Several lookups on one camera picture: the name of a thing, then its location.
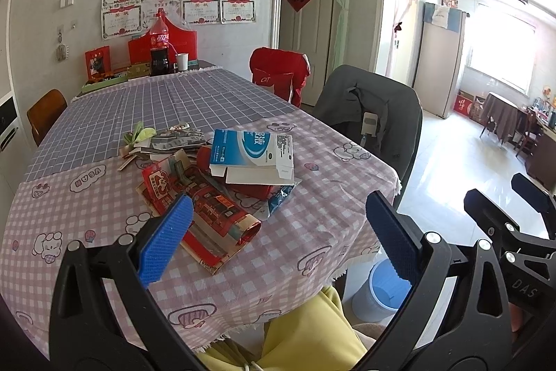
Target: snack wrapper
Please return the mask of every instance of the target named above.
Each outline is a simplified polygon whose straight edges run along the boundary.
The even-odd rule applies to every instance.
[[[194,221],[181,245],[211,274],[250,242],[260,221],[211,185],[191,165],[183,150],[142,171],[137,191],[146,205],[162,215],[179,193],[193,200]]]

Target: black office chair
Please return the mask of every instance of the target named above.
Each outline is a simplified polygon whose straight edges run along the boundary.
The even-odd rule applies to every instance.
[[[408,184],[423,124],[423,110],[411,87],[354,66],[342,65],[326,81],[313,116],[360,143],[365,112],[379,117],[376,137],[366,136],[364,148],[393,167],[401,180],[397,209]]]

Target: refrigerator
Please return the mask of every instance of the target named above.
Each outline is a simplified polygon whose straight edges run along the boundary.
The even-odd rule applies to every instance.
[[[442,118],[451,114],[463,75],[466,16],[462,10],[425,2],[413,89],[423,109]]]

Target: pink checkered tablecloth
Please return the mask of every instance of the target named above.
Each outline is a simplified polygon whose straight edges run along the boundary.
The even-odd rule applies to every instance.
[[[190,348],[287,313],[350,262],[370,259],[378,242],[365,219],[366,197],[378,189],[392,201],[399,190],[391,167],[303,111],[234,129],[290,133],[295,176],[302,181],[216,275],[179,248],[162,280],[149,285]],[[28,180],[13,201],[0,254],[0,291],[45,355],[52,291],[67,244],[79,239],[88,247],[108,245],[125,232],[136,233],[150,217],[135,191],[148,162],[135,160],[118,172],[121,162],[109,157]],[[142,345],[115,285],[105,284],[126,338]]]

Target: blue and white medicine box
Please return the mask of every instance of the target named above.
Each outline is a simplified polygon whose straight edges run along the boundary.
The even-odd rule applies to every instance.
[[[216,129],[210,171],[213,176],[226,175],[232,184],[291,186],[294,140],[277,133]]]

